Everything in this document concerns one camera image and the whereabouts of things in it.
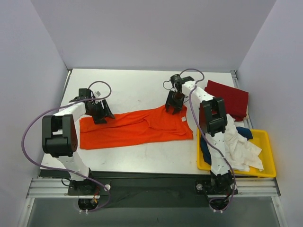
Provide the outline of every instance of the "dark blue fabric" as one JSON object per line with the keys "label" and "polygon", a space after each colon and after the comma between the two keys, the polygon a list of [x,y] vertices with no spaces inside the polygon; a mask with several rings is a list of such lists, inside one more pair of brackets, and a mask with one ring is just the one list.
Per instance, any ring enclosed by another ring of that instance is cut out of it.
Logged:
{"label": "dark blue fabric", "polygon": [[[246,128],[243,128],[243,127],[236,127],[237,128],[237,131],[238,133],[247,138],[248,140],[252,139],[252,133],[249,129],[246,129]],[[206,141],[203,139],[203,137],[201,136],[200,137],[200,148],[201,150],[203,151],[203,159],[204,161],[209,164],[209,165],[212,165],[212,158],[210,156],[210,153],[209,153],[209,149],[208,149],[208,146],[207,146],[207,143]]]}
{"label": "dark blue fabric", "polygon": [[245,137],[246,139],[250,140],[250,139],[253,138],[252,137],[252,133],[251,133],[251,131],[249,129],[243,128],[243,127],[236,127],[236,128],[237,128],[238,133],[241,136]]}

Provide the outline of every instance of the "small label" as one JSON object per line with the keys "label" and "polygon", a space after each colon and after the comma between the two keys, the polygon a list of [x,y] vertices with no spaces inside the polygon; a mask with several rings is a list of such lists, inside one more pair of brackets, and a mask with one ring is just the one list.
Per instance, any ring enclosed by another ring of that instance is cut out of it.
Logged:
{"label": "small label", "polygon": [[97,91],[95,94],[97,97],[99,97],[101,93],[99,91]]}

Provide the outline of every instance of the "red cloth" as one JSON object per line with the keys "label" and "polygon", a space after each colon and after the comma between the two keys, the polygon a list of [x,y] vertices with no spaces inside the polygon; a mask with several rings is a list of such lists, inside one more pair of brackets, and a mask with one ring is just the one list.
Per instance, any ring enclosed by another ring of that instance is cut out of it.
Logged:
{"label": "red cloth", "polygon": [[205,91],[215,97],[223,98],[226,113],[230,114],[237,122],[243,121],[243,118],[246,117],[248,92],[211,80],[208,81]]}

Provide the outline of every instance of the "screw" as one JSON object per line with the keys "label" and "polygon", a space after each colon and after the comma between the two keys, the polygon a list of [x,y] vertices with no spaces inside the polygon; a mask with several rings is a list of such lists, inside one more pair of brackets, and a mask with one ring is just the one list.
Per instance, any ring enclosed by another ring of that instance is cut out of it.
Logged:
{"label": "screw", "polygon": [[[231,189],[233,188],[233,183],[231,184]],[[237,189],[237,185],[235,185],[235,190]]]}
{"label": "screw", "polygon": [[201,191],[203,189],[203,185],[199,183],[197,184],[196,188],[198,191]]}
{"label": "screw", "polygon": [[110,185],[106,184],[105,187],[107,188],[107,190],[110,190]]}

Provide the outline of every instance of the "cable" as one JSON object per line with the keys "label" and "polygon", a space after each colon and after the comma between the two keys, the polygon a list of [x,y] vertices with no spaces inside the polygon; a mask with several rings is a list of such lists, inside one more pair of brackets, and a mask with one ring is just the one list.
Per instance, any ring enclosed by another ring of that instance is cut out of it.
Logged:
{"label": "cable", "polygon": [[[170,80],[166,80],[166,81],[164,81],[164,82],[163,82],[163,84],[162,84],[162,86],[163,86],[163,87],[164,87],[164,84],[165,84],[166,82],[170,82]],[[170,91],[170,90],[172,90],[172,89],[173,89],[173,86],[171,87],[171,89],[167,89],[166,87],[164,87],[164,89],[165,89],[165,90]]]}
{"label": "cable", "polygon": [[196,71],[196,72],[199,72],[201,75],[202,75],[202,79],[201,80],[199,80],[199,81],[202,81],[202,80],[204,80],[205,79],[205,76],[204,76],[204,73],[202,72],[202,71],[200,71],[200,70],[197,70],[197,69],[191,69],[191,68],[189,68],[189,69],[186,69],[186,70],[183,70],[182,72],[180,72],[180,76],[182,75],[182,73],[184,73],[184,72],[186,72],[186,71]]}
{"label": "cable", "polygon": [[233,171],[233,169],[232,169],[231,164],[226,160],[226,158],[225,158],[225,156],[222,154],[222,152],[221,152],[218,148],[216,148],[214,145],[212,145],[212,144],[207,140],[206,136],[204,135],[204,133],[203,133],[201,127],[200,127],[200,124],[199,124],[199,122],[198,122],[198,120],[197,120],[197,117],[196,117],[196,115],[195,115],[195,112],[194,112],[194,108],[193,108],[191,96],[192,96],[194,90],[196,90],[196,88],[197,88],[197,83],[203,81],[203,80],[205,79],[205,76],[204,76],[204,73],[203,73],[203,72],[201,72],[200,70],[196,70],[196,69],[186,69],[186,70],[183,70],[182,72],[180,72],[180,75],[181,75],[183,72],[189,71],[189,70],[197,71],[197,72],[201,73],[201,75],[202,75],[202,79],[197,80],[197,81],[195,82],[195,87],[194,87],[194,89],[192,89],[192,90],[190,91],[190,93],[189,93],[189,105],[190,105],[191,113],[192,113],[192,115],[193,115],[193,117],[194,117],[194,120],[195,120],[195,122],[196,122],[196,125],[197,125],[198,129],[200,130],[201,136],[203,137],[203,139],[206,141],[206,143],[207,143],[210,147],[212,147],[213,149],[215,149],[216,151],[219,152],[219,154],[222,156],[222,158],[224,159],[224,161],[226,162],[226,164],[227,164],[228,167],[230,168],[230,170],[231,170],[231,172],[232,172],[232,176],[233,176],[232,194],[231,194],[231,198],[230,198],[228,204],[227,204],[223,209],[221,209],[221,210],[217,210],[217,209],[215,209],[214,207],[211,206],[211,203],[212,203],[212,202],[213,202],[213,203],[216,202],[216,201],[222,201],[222,202],[224,202],[227,198],[229,198],[229,195],[226,196],[225,198],[213,198],[213,199],[210,199],[210,200],[209,200],[209,207],[210,207],[211,209],[213,209],[214,212],[223,212],[223,211],[225,211],[225,210],[230,206],[230,204],[231,204],[231,202],[232,202],[232,200],[233,200],[233,196],[234,196],[235,189],[236,189],[236,176],[235,176],[235,173],[234,173],[234,171]]}
{"label": "cable", "polygon": [[97,187],[97,192],[94,194],[94,197],[93,197],[93,199],[92,199],[95,203],[98,203],[98,201],[97,201],[97,199],[96,199],[95,197],[96,197],[96,195],[98,195],[99,193],[100,193],[100,188]]}
{"label": "cable", "polygon": [[63,182],[63,178],[61,178],[61,183],[62,183],[64,186],[69,187],[69,185],[67,185],[67,184],[65,184],[65,183]]}
{"label": "cable", "polygon": [[109,190],[107,189],[107,187],[105,187],[105,185],[103,185],[103,184],[100,183],[99,181],[96,181],[96,180],[94,180],[94,179],[92,179],[92,178],[90,178],[90,177],[87,177],[87,176],[84,176],[84,175],[82,175],[82,174],[79,174],[79,173],[77,173],[77,172],[75,172],[75,171],[73,171],[73,170],[70,170],[70,169],[62,169],[62,168],[55,168],[55,167],[49,167],[49,166],[44,166],[44,165],[42,165],[42,164],[40,164],[40,163],[37,163],[36,161],[34,161],[34,160],[27,154],[27,152],[26,152],[26,150],[25,150],[25,144],[24,144],[24,143],[25,143],[25,137],[26,137],[26,135],[27,135],[29,129],[33,126],[33,124],[34,124],[36,121],[38,121],[41,117],[43,117],[44,115],[48,114],[49,112],[53,112],[53,111],[56,111],[56,110],[64,109],[64,108],[67,108],[67,107],[70,107],[70,106],[72,106],[72,105],[75,105],[75,104],[78,104],[78,103],[81,103],[81,102],[85,102],[85,101],[94,101],[94,100],[106,99],[106,98],[108,98],[108,97],[112,94],[112,88],[110,87],[110,85],[109,85],[108,83],[106,83],[106,82],[104,82],[104,81],[95,81],[95,82],[93,82],[89,87],[91,87],[91,86],[92,86],[93,84],[95,84],[95,83],[103,83],[103,84],[106,84],[106,85],[108,86],[108,88],[109,88],[109,93],[108,93],[108,95],[105,96],[105,97],[103,97],[103,98],[87,98],[87,99],[82,99],[82,100],[76,101],[76,102],[74,102],[74,103],[72,103],[72,104],[68,104],[68,105],[64,105],[64,106],[60,106],[60,107],[55,107],[55,108],[52,108],[52,109],[50,109],[50,110],[47,110],[47,111],[43,112],[42,114],[38,115],[38,116],[37,116],[37,117],[36,117],[36,118],[27,126],[27,128],[25,129],[25,131],[24,131],[24,133],[23,133],[23,135],[22,135],[22,140],[21,140],[21,149],[22,149],[22,152],[23,152],[24,156],[25,156],[31,163],[33,163],[34,165],[36,165],[36,166],[38,166],[38,167],[41,167],[41,168],[50,169],[50,170],[67,171],[67,172],[70,172],[70,173],[72,173],[72,174],[76,174],[76,175],[78,175],[78,176],[80,176],[80,177],[83,177],[83,178],[85,178],[85,179],[88,179],[88,180],[94,182],[95,184],[100,185],[102,188],[104,188],[104,190],[108,193],[108,199],[107,199],[107,201],[106,201],[104,204],[102,204],[102,205],[96,207],[96,208],[93,209],[93,210],[88,210],[88,212],[97,211],[97,210],[101,209],[102,207],[108,205],[108,203],[109,203],[109,201],[110,201],[110,192],[109,192]]}
{"label": "cable", "polygon": [[96,98],[93,91],[91,91],[91,98]]}

